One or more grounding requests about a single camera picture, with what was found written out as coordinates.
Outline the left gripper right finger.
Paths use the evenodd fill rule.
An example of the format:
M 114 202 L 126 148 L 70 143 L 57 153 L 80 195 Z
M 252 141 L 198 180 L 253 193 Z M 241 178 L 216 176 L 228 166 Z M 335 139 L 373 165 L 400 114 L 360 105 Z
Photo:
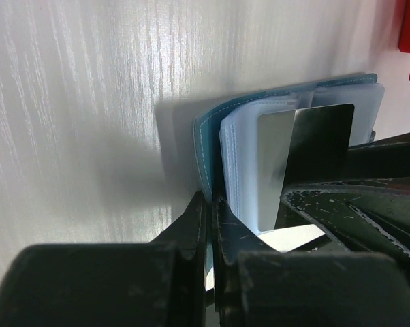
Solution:
M 380 253 L 279 253 L 213 203 L 222 326 L 410 326 L 410 286 Z

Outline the blue leather card holder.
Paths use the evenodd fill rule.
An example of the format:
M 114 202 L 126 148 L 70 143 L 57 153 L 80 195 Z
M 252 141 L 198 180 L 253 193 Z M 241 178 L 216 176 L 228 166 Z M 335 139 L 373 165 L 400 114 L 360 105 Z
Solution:
M 193 141 L 205 198 L 222 191 L 233 214 L 256 235 L 297 225 L 277 217 L 289 152 L 314 129 L 296 124 L 296 117 L 351 104 L 349 145 L 367 144 L 384 93 L 376 74 L 359 74 L 250 93 L 198 116 Z

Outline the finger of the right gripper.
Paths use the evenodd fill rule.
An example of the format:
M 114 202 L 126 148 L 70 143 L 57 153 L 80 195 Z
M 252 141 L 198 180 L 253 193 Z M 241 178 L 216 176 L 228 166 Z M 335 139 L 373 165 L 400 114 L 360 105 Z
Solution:
M 350 147 L 345 180 L 410 177 L 410 132 Z
M 410 178 L 294 185 L 281 204 L 348 251 L 384 253 L 410 265 Z

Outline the black glossy card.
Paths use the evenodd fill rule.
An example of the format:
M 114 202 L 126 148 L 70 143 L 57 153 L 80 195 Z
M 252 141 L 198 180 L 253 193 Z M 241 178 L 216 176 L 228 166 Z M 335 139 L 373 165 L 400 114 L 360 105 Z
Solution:
M 353 104 L 302 108 L 258 118 L 258 228 L 275 227 L 284 189 L 339 175 L 345 162 Z

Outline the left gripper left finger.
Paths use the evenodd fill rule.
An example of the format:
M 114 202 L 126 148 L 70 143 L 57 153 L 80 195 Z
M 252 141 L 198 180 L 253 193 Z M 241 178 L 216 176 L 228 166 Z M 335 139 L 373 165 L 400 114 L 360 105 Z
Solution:
M 0 285 L 0 326 L 203 326 L 207 203 L 148 243 L 32 245 Z

